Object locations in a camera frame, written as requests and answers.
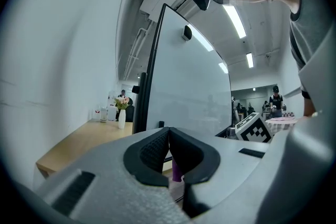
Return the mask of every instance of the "pink tablecloth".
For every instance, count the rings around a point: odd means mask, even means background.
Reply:
[[[292,128],[298,120],[299,119],[295,119],[293,117],[281,117],[267,120],[266,124],[271,131],[271,135],[275,135],[277,132]]]

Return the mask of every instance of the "black vent slot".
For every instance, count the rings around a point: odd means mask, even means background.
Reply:
[[[162,173],[163,162],[168,150],[168,133],[165,131],[164,135],[160,135],[141,148],[140,159],[150,169]]]
[[[77,202],[92,183],[95,175],[89,172],[82,172],[57,198],[52,207],[61,214],[68,216],[74,209]]]
[[[260,159],[263,158],[263,156],[265,154],[265,152],[249,150],[248,148],[242,148],[238,152],[249,155],[249,156],[253,156],[253,157],[256,157],[256,158],[260,158]]]
[[[164,159],[169,150],[169,128],[132,144],[124,153],[126,170],[142,184],[168,188],[168,178],[162,175]]]

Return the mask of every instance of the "ceiling light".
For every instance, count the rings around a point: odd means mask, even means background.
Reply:
[[[236,27],[239,38],[246,37],[246,33],[242,24],[242,21],[239,18],[237,10],[234,6],[223,6],[230,17],[232,23]]]
[[[247,57],[247,62],[248,62],[248,67],[251,68],[253,67],[253,58],[252,58],[252,53],[250,52],[249,54],[246,55]]]
[[[188,24],[188,27],[191,29],[193,37],[195,37],[203,45],[203,47],[207,49],[207,51],[214,50],[210,42],[200,33],[200,31],[191,24]]]
[[[225,74],[229,73],[229,71],[227,70],[227,67],[226,67],[226,65],[224,63],[220,62],[218,65],[224,71]]]

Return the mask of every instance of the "flower vase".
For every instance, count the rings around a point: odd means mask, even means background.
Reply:
[[[122,109],[120,110],[120,113],[119,113],[119,122],[118,122],[119,129],[125,128],[125,120],[126,120],[126,111],[125,109]]]

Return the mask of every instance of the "pipe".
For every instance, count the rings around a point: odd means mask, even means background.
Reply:
[[[131,48],[131,52],[130,52],[130,54],[129,54],[129,56],[128,56],[128,59],[127,59],[127,63],[126,63],[126,67],[125,67],[125,73],[124,73],[124,77],[125,77],[125,75],[126,75],[126,72],[127,72],[127,69],[128,69],[128,66],[129,66],[129,63],[130,63],[130,56],[132,56],[133,55],[133,52],[134,52],[134,50],[135,50],[135,48],[137,47],[137,45],[138,45],[138,37],[140,36],[140,32],[141,31],[147,31],[146,29],[144,29],[144,28],[139,28],[139,30],[138,30],[138,33],[136,34],[136,36],[135,36],[135,39],[134,39],[134,42],[133,42],[133,45],[132,45],[132,48]]]
[[[121,55],[120,55],[120,57],[119,57],[119,60],[118,60],[118,62],[117,62],[117,64],[116,64],[116,66],[115,66],[116,81],[119,80],[118,65],[119,65],[119,63],[120,63],[121,57],[122,57],[122,53],[121,53]]]
[[[137,50],[137,53],[135,54],[135,57],[138,57],[138,56],[139,56],[140,50],[141,50],[141,48],[142,48],[142,46],[143,46],[143,44],[144,44],[144,42],[145,42],[145,40],[146,40],[146,38],[147,38],[148,33],[151,31],[153,25],[154,25],[154,22],[152,21],[152,22],[149,24],[149,26],[148,26],[148,28],[147,28],[147,31],[146,31],[146,33],[145,33],[145,35],[144,35],[144,37],[142,38],[142,41],[141,41],[141,43],[140,43],[140,45],[139,45],[139,47],[138,47],[138,50]],[[131,64],[131,67],[130,67],[129,70],[128,70],[128,74],[127,74],[125,80],[128,80],[128,77],[129,77],[129,75],[130,75],[130,73],[131,73],[131,71],[132,71],[132,68],[133,68],[133,66],[134,66],[134,63],[135,63],[135,59],[133,60],[133,62],[132,62],[132,64]]]

